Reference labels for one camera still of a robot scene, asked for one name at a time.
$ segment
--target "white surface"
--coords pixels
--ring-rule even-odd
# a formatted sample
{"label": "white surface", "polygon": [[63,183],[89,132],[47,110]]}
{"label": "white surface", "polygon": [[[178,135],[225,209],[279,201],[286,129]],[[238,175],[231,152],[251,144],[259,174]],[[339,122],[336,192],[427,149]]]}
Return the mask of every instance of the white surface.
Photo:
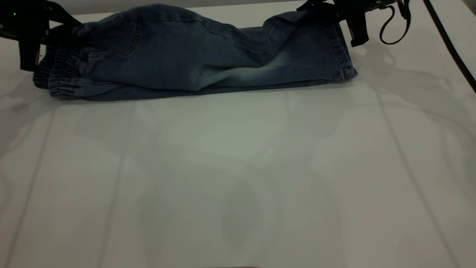
{"label": "white surface", "polygon": [[[475,97],[412,2],[398,45],[368,14],[355,80],[295,90],[62,102],[0,40],[0,267],[475,267]],[[476,17],[433,2],[476,73]]]}

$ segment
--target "black strap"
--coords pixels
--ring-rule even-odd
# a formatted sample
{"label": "black strap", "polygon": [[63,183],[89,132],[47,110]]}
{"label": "black strap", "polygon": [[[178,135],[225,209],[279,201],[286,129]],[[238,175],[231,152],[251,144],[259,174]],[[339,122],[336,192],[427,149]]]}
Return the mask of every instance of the black strap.
{"label": "black strap", "polygon": [[400,39],[398,39],[397,41],[392,42],[392,43],[385,42],[384,39],[383,39],[383,34],[384,34],[384,31],[385,31],[385,28],[387,27],[387,25],[390,23],[390,21],[392,21],[393,17],[395,16],[395,8],[393,6],[385,6],[385,7],[380,8],[381,10],[388,9],[388,8],[390,8],[392,10],[392,16],[390,17],[390,19],[388,19],[384,23],[384,26],[382,26],[382,29],[380,29],[380,41],[382,41],[382,43],[384,43],[386,45],[394,45],[394,44],[402,41],[402,39],[407,35],[408,29],[410,29],[410,23],[412,21],[412,15],[411,15],[411,12],[410,12],[410,8],[408,6],[409,3],[410,3],[410,0],[405,0],[404,3],[402,3],[401,1],[398,2],[398,7],[400,8],[400,12],[402,13],[403,18],[407,21],[407,28],[405,29],[405,33],[403,34],[403,36]]}

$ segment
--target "faded denim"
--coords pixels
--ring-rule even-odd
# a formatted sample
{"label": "faded denim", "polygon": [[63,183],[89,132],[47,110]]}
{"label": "faded denim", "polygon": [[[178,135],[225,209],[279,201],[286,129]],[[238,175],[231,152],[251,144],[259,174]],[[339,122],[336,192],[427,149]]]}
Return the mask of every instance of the faded denim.
{"label": "faded denim", "polygon": [[158,4],[68,31],[74,38],[47,47],[34,74],[35,85],[54,97],[165,98],[312,86],[357,75],[339,24],[315,10],[237,29]]}

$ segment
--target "folded jeans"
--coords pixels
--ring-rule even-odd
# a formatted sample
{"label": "folded jeans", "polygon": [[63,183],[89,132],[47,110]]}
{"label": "folded jeans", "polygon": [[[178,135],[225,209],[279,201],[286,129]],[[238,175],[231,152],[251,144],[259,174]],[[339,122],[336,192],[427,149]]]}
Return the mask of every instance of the folded jeans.
{"label": "folded jeans", "polygon": [[54,97],[151,99],[349,80],[338,23],[311,10],[236,27],[167,5],[133,8],[71,30],[47,47],[35,85]]}

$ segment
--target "white table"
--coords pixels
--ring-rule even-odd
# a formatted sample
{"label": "white table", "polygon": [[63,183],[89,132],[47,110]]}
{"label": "white table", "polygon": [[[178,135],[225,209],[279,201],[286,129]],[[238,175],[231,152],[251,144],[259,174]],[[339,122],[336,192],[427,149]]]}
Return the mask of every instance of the white table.
{"label": "white table", "polygon": [[[476,73],[476,17],[433,3]],[[299,5],[194,10],[247,27]],[[0,40],[0,267],[475,267],[476,98],[411,10],[394,46],[368,14],[352,82],[150,101],[52,99]]]}

